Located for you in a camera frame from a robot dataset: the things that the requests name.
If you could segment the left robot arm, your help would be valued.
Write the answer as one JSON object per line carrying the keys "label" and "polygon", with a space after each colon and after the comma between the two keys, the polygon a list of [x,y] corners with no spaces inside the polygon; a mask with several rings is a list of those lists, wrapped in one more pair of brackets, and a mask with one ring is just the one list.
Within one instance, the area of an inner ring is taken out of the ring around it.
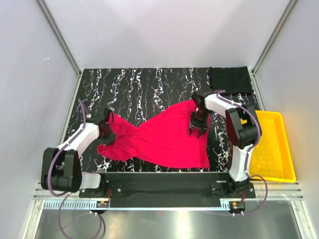
{"label": "left robot arm", "polygon": [[106,191],[101,174],[82,172],[80,157],[96,140],[103,146],[114,144],[116,135],[111,130],[114,119],[114,113],[104,108],[100,115],[84,119],[78,130],[58,147],[45,149],[40,179],[42,189],[57,197],[80,190]]}

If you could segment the pink t shirt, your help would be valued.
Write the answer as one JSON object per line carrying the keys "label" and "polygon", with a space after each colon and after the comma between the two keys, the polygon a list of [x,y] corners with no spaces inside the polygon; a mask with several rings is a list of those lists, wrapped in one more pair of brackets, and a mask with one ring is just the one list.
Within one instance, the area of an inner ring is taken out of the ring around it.
{"label": "pink t shirt", "polygon": [[192,100],[174,104],[139,126],[114,115],[112,145],[100,144],[97,152],[108,159],[126,161],[138,158],[169,168],[210,167],[207,155],[208,134],[197,137],[189,132]]}

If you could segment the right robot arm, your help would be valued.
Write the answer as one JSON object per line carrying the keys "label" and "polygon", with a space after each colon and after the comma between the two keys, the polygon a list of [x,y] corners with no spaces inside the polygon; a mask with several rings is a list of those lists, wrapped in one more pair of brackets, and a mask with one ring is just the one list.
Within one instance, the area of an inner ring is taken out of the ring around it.
{"label": "right robot arm", "polygon": [[201,137],[208,130],[208,116],[218,113],[226,119],[229,141],[233,145],[232,164],[229,176],[219,189],[211,193],[222,196],[243,193],[250,183],[249,166],[251,154],[262,136],[261,126],[252,104],[240,104],[222,96],[224,90],[205,94],[192,92],[195,110],[191,113],[189,133],[197,129]]}

